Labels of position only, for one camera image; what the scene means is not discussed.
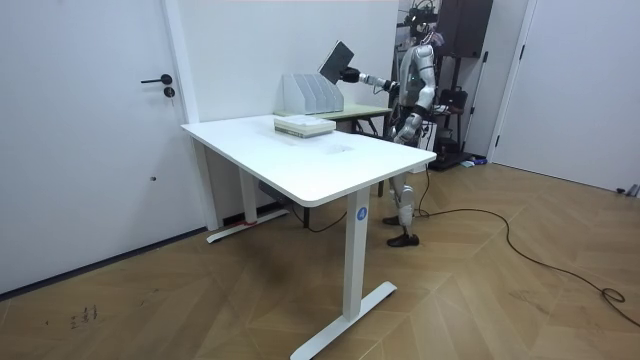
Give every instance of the robot leg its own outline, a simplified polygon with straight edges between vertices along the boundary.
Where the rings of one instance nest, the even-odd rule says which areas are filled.
[[[387,241],[391,247],[416,246],[420,239],[411,229],[413,222],[413,188],[407,185],[407,173],[396,175],[390,179],[394,202],[398,208],[398,224],[402,226],[403,234]]]

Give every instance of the paper stack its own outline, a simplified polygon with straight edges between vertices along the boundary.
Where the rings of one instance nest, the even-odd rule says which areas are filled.
[[[275,117],[273,125],[278,132],[303,139],[328,134],[336,129],[335,121],[306,115]]]

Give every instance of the desk leg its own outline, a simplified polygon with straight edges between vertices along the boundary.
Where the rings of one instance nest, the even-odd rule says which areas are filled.
[[[378,197],[384,196],[384,180],[378,183]]]
[[[238,168],[240,171],[240,188],[242,189],[242,204],[244,206],[244,221],[247,225],[255,225],[258,221],[256,213],[256,192],[253,175]]]
[[[342,316],[299,347],[291,355],[291,360],[310,360],[316,356],[397,289],[387,281],[362,299],[369,191],[366,187],[349,194],[348,198]]]
[[[309,228],[310,218],[311,218],[311,210],[309,208],[304,208],[304,215],[302,219],[303,219],[303,227],[305,229]]]
[[[289,212],[287,210],[278,210],[265,216],[258,218],[256,207],[256,192],[254,189],[255,178],[248,172],[240,170],[240,188],[242,189],[242,204],[244,206],[244,218],[245,221],[227,230],[215,233],[207,238],[207,242],[212,243],[218,241],[225,236],[235,234],[239,231],[249,229],[255,225],[261,224],[265,221],[275,219],[279,216],[286,215]]]

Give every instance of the herringbone floor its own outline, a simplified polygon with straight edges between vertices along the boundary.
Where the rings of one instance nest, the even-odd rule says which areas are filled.
[[[421,194],[424,176],[411,181]],[[371,201],[365,293],[384,280],[398,291],[317,359],[640,359],[640,328],[516,255],[499,220],[417,219],[422,244],[391,249],[398,229],[379,222],[390,201]],[[497,165],[433,174],[426,208],[460,207],[505,216],[521,250],[615,286],[640,319],[640,200]],[[344,209],[342,199],[314,210],[313,226]],[[0,359],[288,359],[340,314],[344,231],[312,234],[287,216],[7,300]]]

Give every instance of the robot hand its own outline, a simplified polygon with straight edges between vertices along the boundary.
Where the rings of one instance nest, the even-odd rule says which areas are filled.
[[[340,80],[355,84],[360,81],[360,70],[354,69],[352,67],[347,67],[340,72]]]

